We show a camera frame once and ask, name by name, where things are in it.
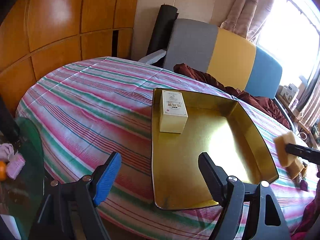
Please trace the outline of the yellow sponge block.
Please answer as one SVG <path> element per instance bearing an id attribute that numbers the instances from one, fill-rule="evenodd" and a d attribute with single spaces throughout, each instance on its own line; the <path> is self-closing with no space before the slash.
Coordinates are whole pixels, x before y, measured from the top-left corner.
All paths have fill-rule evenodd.
<path id="1" fill-rule="evenodd" d="M 299 146 L 297 137 L 292 131 L 289 131 L 274 138 L 273 142 L 280 165 L 286 169 L 290 178 L 294 180 L 305 169 L 303 161 L 298 156 L 289 153 L 287 149 L 289 144 Z"/>

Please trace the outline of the white boxes on sideboard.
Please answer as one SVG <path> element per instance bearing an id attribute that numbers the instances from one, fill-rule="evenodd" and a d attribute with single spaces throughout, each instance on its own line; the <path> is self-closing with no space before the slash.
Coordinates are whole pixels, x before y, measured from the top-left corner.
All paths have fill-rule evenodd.
<path id="1" fill-rule="evenodd" d="M 299 88 L 294 84 L 289 84 L 288 86 L 284 86 L 281 90 L 280 96 L 283 97 L 288 103 L 294 101 L 299 93 Z"/>

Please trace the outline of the dark red blanket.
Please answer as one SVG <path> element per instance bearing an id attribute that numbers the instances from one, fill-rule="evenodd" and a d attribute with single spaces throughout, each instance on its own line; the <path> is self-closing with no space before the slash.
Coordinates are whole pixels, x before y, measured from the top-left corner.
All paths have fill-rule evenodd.
<path id="1" fill-rule="evenodd" d="M 200 81 L 202 83 L 206 83 L 211 85 L 219 90 L 235 96 L 236 98 L 248 103 L 249 105 L 257 108 L 258 110 L 262 111 L 263 113 L 267 114 L 268 116 L 274 118 L 285 126 L 286 128 L 290 129 L 289 122 L 285 119 L 285 116 L 281 113 L 279 107 L 269 98 L 263 96 L 252 96 L 248 92 L 244 90 L 235 89 L 233 87 L 227 86 L 225 87 L 222 83 L 217 81 L 213 76 L 208 73 L 201 72 L 199 70 L 195 70 L 185 63 L 176 64 L 174 66 L 174 72 L 177 74 L 181 74 L 187 77 L 190 77 L 196 81 Z"/>

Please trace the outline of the striped pink green bedsheet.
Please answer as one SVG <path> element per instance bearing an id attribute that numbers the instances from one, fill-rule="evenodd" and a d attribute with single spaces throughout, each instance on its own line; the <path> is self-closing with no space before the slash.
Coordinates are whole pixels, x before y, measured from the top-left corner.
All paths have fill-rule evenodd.
<path id="1" fill-rule="evenodd" d="M 117 151 L 122 165 L 100 215 L 148 239 L 207 239 L 219 206 L 162 211 L 151 185 L 151 105 L 154 88 L 226 97 L 213 86 L 168 70 L 116 57 L 67 64 L 28 89 L 16 114 L 37 127 L 44 166 L 63 183 L 92 173 Z"/>

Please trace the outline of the pink cloth item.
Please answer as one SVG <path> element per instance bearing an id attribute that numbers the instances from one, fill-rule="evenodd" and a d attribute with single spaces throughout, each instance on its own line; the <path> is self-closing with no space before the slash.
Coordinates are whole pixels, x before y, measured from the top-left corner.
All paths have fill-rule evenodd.
<path id="1" fill-rule="evenodd" d="M 15 152 L 13 145 L 9 143 L 1 144 L 0 156 L 1 161 L 7 165 L 7 178 L 15 180 L 25 166 L 25 159 L 18 151 Z"/>

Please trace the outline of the white cream carton box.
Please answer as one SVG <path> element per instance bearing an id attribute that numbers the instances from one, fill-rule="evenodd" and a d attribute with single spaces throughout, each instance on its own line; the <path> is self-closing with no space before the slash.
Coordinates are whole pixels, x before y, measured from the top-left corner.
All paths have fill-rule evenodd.
<path id="1" fill-rule="evenodd" d="M 181 92 L 162 90 L 160 100 L 159 131 L 181 134 L 188 113 Z"/>

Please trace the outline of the gold rectangular tray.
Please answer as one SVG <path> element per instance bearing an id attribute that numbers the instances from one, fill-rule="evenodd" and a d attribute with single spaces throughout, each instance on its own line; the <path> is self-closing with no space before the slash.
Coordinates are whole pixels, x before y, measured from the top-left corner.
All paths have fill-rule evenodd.
<path id="1" fill-rule="evenodd" d="M 188 113 L 184 130 L 165 133 L 159 129 L 162 90 L 153 90 L 152 182 L 157 207 L 188 210 L 216 205 L 198 167 L 203 152 L 245 183 L 278 179 L 271 152 L 241 103 L 191 91 L 182 95 Z"/>

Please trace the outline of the orange fruit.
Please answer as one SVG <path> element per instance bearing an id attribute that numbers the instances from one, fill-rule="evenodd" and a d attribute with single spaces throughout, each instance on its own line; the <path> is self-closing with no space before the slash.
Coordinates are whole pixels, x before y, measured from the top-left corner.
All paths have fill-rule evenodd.
<path id="1" fill-rule="evenodd" d="M 5 162 L 0 161 L 0 181 L 5 181 L 7 178 L 7 165 Z"/>

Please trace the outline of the grey yellow blue headboard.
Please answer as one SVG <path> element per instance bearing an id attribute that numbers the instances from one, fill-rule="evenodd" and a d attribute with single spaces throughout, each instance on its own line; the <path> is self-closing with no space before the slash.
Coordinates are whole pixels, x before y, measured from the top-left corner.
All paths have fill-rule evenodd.
<path id="1" fill-rule="evenodd" d="M 163 67 L 176 64 L 208 73 L 225 87 L 274 99 L 281 65 L 245 38 L 215 25 L 179 18 L 175 21 Z"/>

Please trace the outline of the grey white pillow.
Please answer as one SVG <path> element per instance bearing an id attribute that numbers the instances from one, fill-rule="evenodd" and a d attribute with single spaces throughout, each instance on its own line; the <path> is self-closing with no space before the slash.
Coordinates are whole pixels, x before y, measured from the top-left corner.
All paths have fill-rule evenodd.
<path id="1" fill-rule="evenodd" d="M 138 62 L 144 63 L 144 64 L 153 64 L 158 62 L 160 59 L 164 58 L 166 53 L 167 53 L 166 50 L 160 49 L 149 55 L 146 55 L 145 57 L 138 60 Z"/>

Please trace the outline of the black rolled mat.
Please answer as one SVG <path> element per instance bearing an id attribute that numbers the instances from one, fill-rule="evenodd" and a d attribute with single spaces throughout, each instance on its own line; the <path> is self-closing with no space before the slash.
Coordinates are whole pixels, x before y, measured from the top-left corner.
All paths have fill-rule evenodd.
<path id="1" fill-rule="evenodd" d="M 173 25 L 177 17 L 178 9 L 176 7 L 168 4 L 160 6 L 147 49 L 147 55 L 161 49 L 167 49 Z"/>

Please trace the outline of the pink patterned curtain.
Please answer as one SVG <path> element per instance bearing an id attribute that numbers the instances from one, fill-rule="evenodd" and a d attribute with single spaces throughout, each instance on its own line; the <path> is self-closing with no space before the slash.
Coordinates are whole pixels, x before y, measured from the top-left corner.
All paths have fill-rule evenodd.
<path id="1" fill-rule="evenodd" d="M 254 41 L 270 14 L 274 0 L 235 0 L 220 28 Z"/>

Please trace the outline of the orange wooden wardrobe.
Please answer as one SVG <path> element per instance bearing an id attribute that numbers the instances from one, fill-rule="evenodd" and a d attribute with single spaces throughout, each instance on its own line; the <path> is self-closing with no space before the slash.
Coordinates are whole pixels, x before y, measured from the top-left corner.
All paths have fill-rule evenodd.
<path id="1" fill-rule="evenodd" d="M 1 23 L 1 98 L 11 114 L 65 64 L 131 56 L 138 0 L 17 0 Z"/>

